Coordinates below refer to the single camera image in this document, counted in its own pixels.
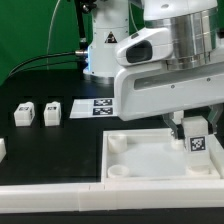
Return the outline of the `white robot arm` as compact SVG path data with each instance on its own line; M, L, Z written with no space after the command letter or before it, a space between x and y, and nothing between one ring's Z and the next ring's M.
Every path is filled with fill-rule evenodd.
M208 106L210 129L224 105L224 38L217 0L93 0L85 77L114 84L123 120Z

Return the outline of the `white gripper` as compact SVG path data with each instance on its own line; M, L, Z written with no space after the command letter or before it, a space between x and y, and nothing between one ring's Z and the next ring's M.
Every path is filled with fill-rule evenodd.
M208 64L170 71L165 61L174 47L168 29L143 28L119 42L114 79L117 115L127 121L163 114L171 135L182 140L183 127L170 112L209 106L208 130L216 134L224 111L224 105L219 104L224 102L224 37L216 37L215 43Z

